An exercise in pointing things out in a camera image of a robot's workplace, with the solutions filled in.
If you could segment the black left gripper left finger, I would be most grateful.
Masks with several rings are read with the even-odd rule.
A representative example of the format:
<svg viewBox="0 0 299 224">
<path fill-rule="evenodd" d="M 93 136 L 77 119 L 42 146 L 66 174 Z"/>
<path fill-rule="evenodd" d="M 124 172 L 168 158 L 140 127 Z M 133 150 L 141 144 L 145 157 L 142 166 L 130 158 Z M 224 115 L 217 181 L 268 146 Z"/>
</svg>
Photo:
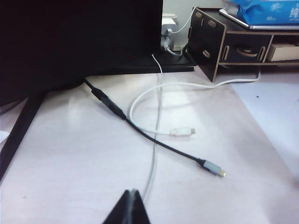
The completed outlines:
<svg viewBox="0 0 299 224">
<path fill-rule="evenodd" d="M 103 224 L 132 224 L 133 192 L 125 190 Z"/>
</svg>

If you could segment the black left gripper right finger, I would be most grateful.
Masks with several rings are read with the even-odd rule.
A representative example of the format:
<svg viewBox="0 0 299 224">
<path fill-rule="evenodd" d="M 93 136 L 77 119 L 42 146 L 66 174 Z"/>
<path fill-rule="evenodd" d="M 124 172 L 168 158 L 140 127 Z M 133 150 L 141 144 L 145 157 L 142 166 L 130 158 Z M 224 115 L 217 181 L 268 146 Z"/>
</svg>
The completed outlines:
<svg viewBox="0 0 299 224">
<path fill-rule="evenodd" d="M 133 190 L 132 201 L 132 223 L 133 224 L 149 224 L 150 219 L 143 204 L 142 197 L 138 190 Z"/>
</svg>

